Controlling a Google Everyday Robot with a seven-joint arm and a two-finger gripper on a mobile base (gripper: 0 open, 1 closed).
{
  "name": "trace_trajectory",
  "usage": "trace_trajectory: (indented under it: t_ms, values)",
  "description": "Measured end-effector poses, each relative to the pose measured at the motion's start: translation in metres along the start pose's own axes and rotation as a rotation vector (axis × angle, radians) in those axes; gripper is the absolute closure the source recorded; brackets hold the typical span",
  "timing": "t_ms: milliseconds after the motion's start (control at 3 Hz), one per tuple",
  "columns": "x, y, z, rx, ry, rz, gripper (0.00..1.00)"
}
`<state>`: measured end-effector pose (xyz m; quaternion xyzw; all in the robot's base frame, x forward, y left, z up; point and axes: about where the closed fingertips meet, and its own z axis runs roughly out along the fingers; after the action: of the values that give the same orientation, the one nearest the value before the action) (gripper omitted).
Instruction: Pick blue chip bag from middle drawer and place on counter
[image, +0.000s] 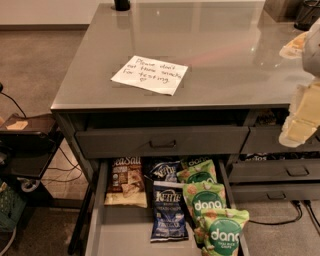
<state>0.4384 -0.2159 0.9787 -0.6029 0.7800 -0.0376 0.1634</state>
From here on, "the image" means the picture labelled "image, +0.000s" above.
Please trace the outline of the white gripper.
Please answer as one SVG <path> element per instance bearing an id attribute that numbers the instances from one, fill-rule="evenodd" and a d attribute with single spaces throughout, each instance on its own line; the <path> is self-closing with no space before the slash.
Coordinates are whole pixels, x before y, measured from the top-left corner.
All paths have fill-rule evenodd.
<path id="1" fill-rule="evenodd" d="M 279 55 L 286 59 L 302 57 L 307 32 L 303 32 L 282 47 Z M 279 143 L 296 148 L 303 145 L 320 125 L 320 88 L 317 83 L 298 85 L 279 135 Z"/>

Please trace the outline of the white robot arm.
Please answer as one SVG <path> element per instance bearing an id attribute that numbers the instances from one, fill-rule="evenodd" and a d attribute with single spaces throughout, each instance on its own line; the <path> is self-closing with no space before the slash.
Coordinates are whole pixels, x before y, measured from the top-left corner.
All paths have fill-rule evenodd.
<path id="1" fill-rule="evenodd" d="M 308 86 L 297 87 L 279 135 L 281 145 L 295 148 L 320 127 L 320 19 L 307 32 L 283 46 L 279 55 L 287 59 L 301 58 L 303 70 L 314 76 Z"/>

